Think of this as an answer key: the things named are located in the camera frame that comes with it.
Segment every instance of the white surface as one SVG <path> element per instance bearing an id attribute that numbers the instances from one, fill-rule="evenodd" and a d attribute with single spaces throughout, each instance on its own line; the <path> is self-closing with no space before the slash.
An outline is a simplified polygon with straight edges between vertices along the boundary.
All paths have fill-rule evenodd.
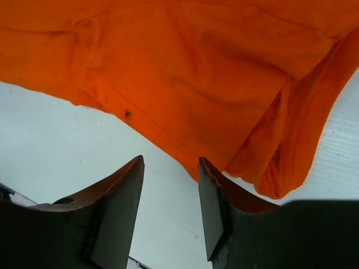
<path id="1" fill-rule="evenodd" d="M 284 201 L 359 198 L 359 72 L 337 100 L 306 183 Z M 0 181 L 53 202 L 145 158 L 130 256 L 152 269 L 208 269 L 197 183 L 116 117 L 0 83 Z M 239 179 L 240 185 L 253 188 Z"/>

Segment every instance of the orange shirt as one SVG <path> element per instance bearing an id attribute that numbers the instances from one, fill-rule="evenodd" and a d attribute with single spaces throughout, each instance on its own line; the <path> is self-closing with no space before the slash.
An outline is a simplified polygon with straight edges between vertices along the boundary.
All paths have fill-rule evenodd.
<path id="1" fill-rule="evenodd" d="M 358 0 L 0 0 L 0 80 L 281 198 L 359 65 L 358 26 Z"/>

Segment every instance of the orange cloth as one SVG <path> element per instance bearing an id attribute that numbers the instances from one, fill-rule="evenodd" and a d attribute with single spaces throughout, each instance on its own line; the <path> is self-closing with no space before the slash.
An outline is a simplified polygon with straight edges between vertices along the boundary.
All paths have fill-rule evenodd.
<path id="1" fill-rule="evenodd" d="M 358 26 L 358 0 L 0 0 L 0 80 L 281 198 L 359 65 Z"/>

